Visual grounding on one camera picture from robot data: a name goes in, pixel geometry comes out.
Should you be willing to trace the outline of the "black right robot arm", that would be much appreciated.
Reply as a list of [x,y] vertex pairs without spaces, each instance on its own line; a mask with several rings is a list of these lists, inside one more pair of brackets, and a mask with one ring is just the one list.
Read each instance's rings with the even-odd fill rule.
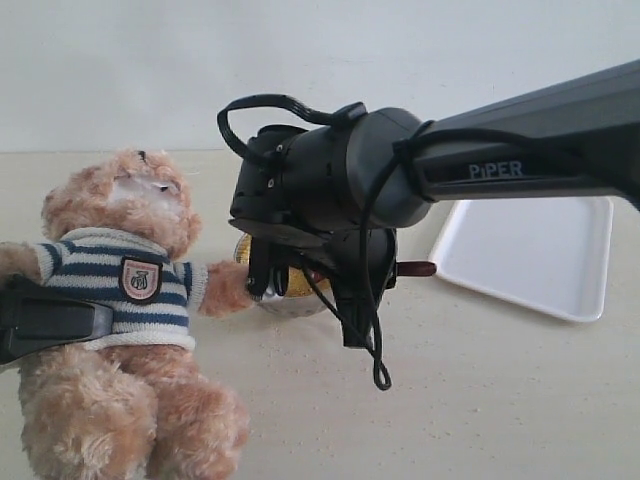
[[344,296],[365,286],[381,294],[396,230],[439,201],[639,201],[634,61],[443,120],[360,102],[325,113],[259,94],[231,102],[217,124],[242,159],[230,222],[257,243],[257,295],[288,265],[317,271]]

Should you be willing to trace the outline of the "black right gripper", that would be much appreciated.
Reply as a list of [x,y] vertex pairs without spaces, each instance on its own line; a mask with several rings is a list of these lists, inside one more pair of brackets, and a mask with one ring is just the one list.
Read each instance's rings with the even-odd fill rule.
[[230,223],[248,233],[247,291],[261,300],[270,283],[285,297],[289,269],[308,268],[330,280],[327,244],[357,231],[362,272],[368,270],[367,232],[393,229],[374,213],[370,194],[392,158],[393,137],[368,124],[305,130],[268,125],[248,141],[233,132],[228,146],[242,158]]

